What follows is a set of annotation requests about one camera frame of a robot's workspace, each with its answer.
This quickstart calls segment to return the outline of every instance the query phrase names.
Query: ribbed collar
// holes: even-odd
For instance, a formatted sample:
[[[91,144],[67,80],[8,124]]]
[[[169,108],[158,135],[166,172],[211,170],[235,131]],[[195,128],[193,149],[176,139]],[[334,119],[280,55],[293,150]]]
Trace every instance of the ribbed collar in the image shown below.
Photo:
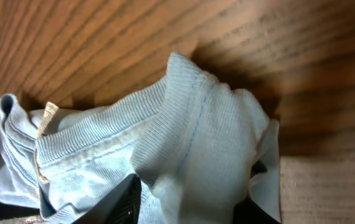
[[[37,161],[40,166],[89,147],[105,138],[112,138],[122,131],[158,113],[185,110],[196,88],[204,81],[199,69],[179,53],[172,53],[165,77],[154,85],[126,96],[114,105],[73,124],[55,134],[36,141]]]

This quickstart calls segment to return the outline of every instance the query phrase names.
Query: clothing tag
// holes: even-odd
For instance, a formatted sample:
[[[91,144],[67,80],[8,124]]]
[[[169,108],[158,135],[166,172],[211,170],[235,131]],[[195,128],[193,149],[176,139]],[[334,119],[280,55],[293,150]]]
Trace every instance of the clothing tag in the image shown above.
[[[46,107],[45,107],[42,121],[40,122],[38,130],[36,132],[37,139],[42,137],[43,132],[45,131],[47,125],[50,123],[50,121],[52,120],[52,118],[54,117],[54,115],[56,114],[58,109],[59,109],[59,107],[56,106],[54,103],[51,103],[51,102],[46,103]],[[36,168],[36,171],[38,174],[38,178],[43,184],[47,184],[47,183],[49,183],[49,180],[47,180],[46,177],[44,177],[40,173],[38,162],[36,159],[37,158],[36,155],[37,155],[37,149],[35,148],[35,151],[34,151],[34,158],[35,159],[34,160],[35,160],[35,168]]]

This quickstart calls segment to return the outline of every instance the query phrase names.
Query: light blue shirt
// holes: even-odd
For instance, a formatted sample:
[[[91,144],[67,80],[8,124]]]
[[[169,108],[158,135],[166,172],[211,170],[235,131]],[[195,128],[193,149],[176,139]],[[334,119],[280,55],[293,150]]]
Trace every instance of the light blue shirt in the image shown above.
[[[70,223],[136,173],[139,223],[230,223],[247,194],[280,221],[278,122],[178,53],[154,85],[111,106],[58,110],[37,139],[43,113],[0,99],[0,202]],[[268,172],[250,179],[257,160]]]

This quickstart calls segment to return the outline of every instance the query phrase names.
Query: wooden surface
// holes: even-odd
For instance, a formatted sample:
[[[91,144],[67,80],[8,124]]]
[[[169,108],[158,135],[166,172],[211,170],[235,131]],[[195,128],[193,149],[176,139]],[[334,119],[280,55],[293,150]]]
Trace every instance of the wooden surface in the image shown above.
[[[355,0],[0,0],[0,96],[86,109],[191,55],[281,119],[284,223],[355,223]]]

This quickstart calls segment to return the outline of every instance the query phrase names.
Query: seam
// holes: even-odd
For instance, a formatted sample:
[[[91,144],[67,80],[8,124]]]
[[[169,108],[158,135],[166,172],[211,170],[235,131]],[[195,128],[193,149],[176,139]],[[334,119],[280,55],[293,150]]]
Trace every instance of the seam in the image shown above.
[[[28,136],[27,134],[23,133],[22,131],[20,131],[19,129],[16,128],[16,125],[12,122],[12,119],[8,119],[7,121],[9,121],[8,123],[10,124],[11,128],[13,129],[13,131],[15,131],[17,134],[20,134],[22,137],[24,138],[28,138],[32,141],[35,141],[36,139],[31,137],[31,136]]]
[[[8,138],[8,140],[10,141],[10,144],[12,145],[14,153],[17,154],[18,156],[22,156],[22,157],[27,157],[27,153],[24,152],[30,152],[30,151],[25,151],[24,150],[24,146],[21,146],[20,144],[18,144],[18,142],[15,142],[15,140],[13,138]]]
[[[73,157],[76,153],[79,153],[79,152],[82,152],[82,151],[84,151],[84,150],[88,150],[88,149],[90,149],[90,148],[96,147],[96,146],[102,144],[103,142],[109,141],[109,140],[111,140],[111,139],[113,139],[113,138],[118,138],[118,137],[120,137],[120,135],[125,134],[127,131],[130,131],[130,130],[132,130],[133,128],[135,128],[135,127],[137,127],[137,126],[139,126],[139,125],[141,125],[141,124],[143,124],[143,123],[146,123],[146,122],[148,122],[149,120],[153,119],[153,117],[156,116],[157,114],[158,114],[158,113],[156,113],[156,114],[154,114],[154,115],[152,115],[152,116],[150,116],[150,117],[147,117],[146,119],[143,119],[143,120],[141,120],[141,121],[138,121],[137,123],[132,124],[132,125],[126,127],[125,129],[122,129],[122,130],[118,131],[118,132],[115,133],[115,134],[111,134],[110,136],[107,136],[107,137],[105,137],[105,138],[99,140],[99,141],[96,142],[95,144],[89,144],[89,143],[88,143],[87,145],[85,145],[85,146],[83,146],[83,147],[77,149],[77,150],[74,151],[74,152],[68,153],[68,154],[66,154],[66,155],[64,155],[64,156],[60,156],[60,157],[54,159],[53,161],[40,164],[40,168],[41,168],[41,169],[45,169],[45,168],[47,168],[47,167],[49,167],[49,166],[57,166],[57,164],[63,163],[63,162],[64,162],[64,159],[66,159],[66,157]]]
[[[24,145],[23,143],[16,141],[15,139],[12,138],[12,136],[7,135],[7,138],[10,139],[15,145],[17,145],[19,148],[21,148],[24,152],[30,152],[31,154],[34,153],[34,149],[31,147],[28,147]]]
[[[204,112],[204,106],[205,106],[205,102],[207,101],[211,91],[214,89],[214,87],[216,86],[216,84],[213,84],[212,87],[210,88],[210,90],[207,92],[207,95],[204,97],[204,99],[202,100],[202,103],[201,103],[201,110],[200,110],[200,113],[198,115],[198,118],[197,118],[197,121],[196,121],[196,125],[194,127],[194,131],[191,135],[191,138],[190,138],[190,141],[189,141],[189,146],[187,147],[187,151],[186,151],[186,154],[184,155],[184,158],[182,159],[182,161],[179,163],[179,165],[177,166],[177,169],[175,170],[175,173],[173,175],[173,179],[175,179],[181,172],[182,170],[182,167],[183,165],[186,163],[186,160],[187,158],[189,157],[189,154],[190,154],[190,151],[191,151],[191,147],[192,147],[192,142],[194,140],[194,136],[196,135],[197,133],[197,129],[198,129],[198,125],[199,125],[199,122],[200,122],[200,119],[202,117],[202,114]],[[171,186],[172,184],[172,180],[169,181],[169,184],[167,184],[162,190],[161,190],[161,196],[159,199],[162,199],[164,197],[164,194],[165,194],[165,190]]]
[[[7,143],[6,143],[6,148],[5,148],[5,145],[2,143],[2,148],[3,148],[3,151],[6,152],[6,154],[10,158],[9,161],[14,164],[14,167],[17,169],[17,172],[20,173],[20,176],[25,178],[25,180],[30,182],[33,186],[36,186],[36,184],[34,183],[34,180],[31,179],[31,177],[28,175],[28,173],[21,167],[20,163],[18,163],[18,161],[14,157],[13,153],[8,149]]]
[[[113,151],[107,152],[105,154],[102,154],[102,155],[99,155],[99,156],[96,156],[96,157],[93,157],[93,158],[90,158],[90,159],[86,159],[84,161],[80,161],[77,165],[75,165],[73,167],[70,167],[67,170],[59,170],[60,172],[57,172],[54,175],[51,175],[52,176],[51,178],[58,177],[60,175],[64,175],[65,172],[70,172],[70,171],[76,170],[78,168],[81,168],[82,166],[86,165],[86,164],[84,164],[86,162],[90,162],[90,161],[95,162],[95,161],[97,161],[99,159],[103,159],[103,157],[109,156],[110,154],[114,154],[116,152],[120,152],[120,151],[124,150],[125,148],[127,148],[129,146],[132,146],[134,143],[136,143],[136,141],[137,141],[137,139],[135,139],[134,141],[129,142],[128,144],[124,145],[123,147],[120,147],[120,148],[115,149]]]

